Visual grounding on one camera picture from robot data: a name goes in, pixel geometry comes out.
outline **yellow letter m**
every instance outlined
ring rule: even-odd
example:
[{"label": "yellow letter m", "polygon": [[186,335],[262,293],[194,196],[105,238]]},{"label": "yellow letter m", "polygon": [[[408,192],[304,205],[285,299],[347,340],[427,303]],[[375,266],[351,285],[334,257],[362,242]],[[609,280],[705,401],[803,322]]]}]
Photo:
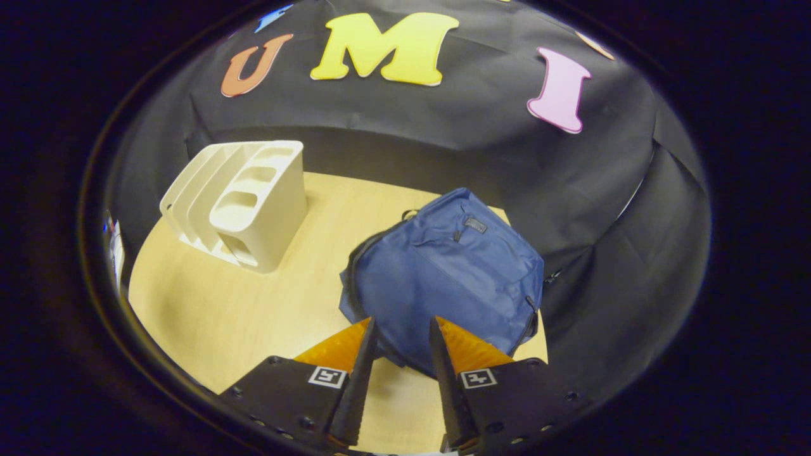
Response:
[{"label": "yellow letter m", "polygon": [[380,33],[367,13],[344,15],[327,22],[332,30],[321,56],[321,64],[310,71],[314,80],[339,80],[349,73],[344,53],[349,52],[358,75],[369,76],[392,51],[392,62],[380,70],[387,80],[422,85],[439,85],[442,73],[436,59],[445,34],[459,21],[435,13],[414,13]]}]

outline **light wood surface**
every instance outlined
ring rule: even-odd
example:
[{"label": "light wood surface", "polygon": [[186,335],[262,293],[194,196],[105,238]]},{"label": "light wood surface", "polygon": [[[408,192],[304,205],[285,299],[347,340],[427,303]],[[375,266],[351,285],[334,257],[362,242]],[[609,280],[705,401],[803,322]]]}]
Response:
[{"label": "light wood surface", "polygon": [[[275,272],[261,275],[182,243],[161,219],[135,261],[130,301],[157,344],[216,393],[270,355],[293,358],[346,328],[338,311],[349,253],[403,211],[438,195],[305,173],[308,212]],[[494,209],[505,221],[501,209]],[[547,360],[543,324],[515,358]],[[436,381],[386,359],[375,361],[359,450],[421,453],[444,434]]]}]

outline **black background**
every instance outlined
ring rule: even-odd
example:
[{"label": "black background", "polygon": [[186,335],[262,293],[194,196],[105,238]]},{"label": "black background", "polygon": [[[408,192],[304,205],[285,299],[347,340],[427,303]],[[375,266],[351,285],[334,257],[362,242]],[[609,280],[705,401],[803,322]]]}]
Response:
[{"label": "black background", "polygon": [[[792,89],[805,82],[808,15],[789,2],[570,4],[653,56],[689,94],[680,101],[699,107],[691,120],[712,151],[703,159],[715,232],[701,301],[661,363],[545,453],[807,454],[808,242],[798,234],[807,227],[808,116]],[[11,312],[2,334],[11,368],[3,369],[2,432],[12,453],[238,454],[109,340],[82,286],[75,202],[116,104],[162,58],[239,7],[178,0],[7,9],[3,301]]]}]

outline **blue backpack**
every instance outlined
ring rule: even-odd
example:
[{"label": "blue backpack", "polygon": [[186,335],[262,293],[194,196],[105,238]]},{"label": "blue backpack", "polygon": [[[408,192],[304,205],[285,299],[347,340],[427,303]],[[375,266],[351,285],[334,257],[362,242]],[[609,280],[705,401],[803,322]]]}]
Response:
[{"label": "blue backpack", "polygon": [[383,355],[428,376],[434,315],[512,356],[538,331],[540,255],[466,188],[409,212],[352,251],[341,312],[375,317]]}]

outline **white desk organizer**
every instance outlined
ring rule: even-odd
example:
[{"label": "white desk organizer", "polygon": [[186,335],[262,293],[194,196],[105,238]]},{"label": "white desk organizer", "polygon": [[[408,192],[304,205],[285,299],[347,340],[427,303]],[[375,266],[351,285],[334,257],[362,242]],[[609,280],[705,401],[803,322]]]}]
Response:
[{"label": "white desk organizer", "polygon": [[161,213],[181,241],[257,273],[270,273],[307,214],[303,144],[212,144],[166,191]]}]

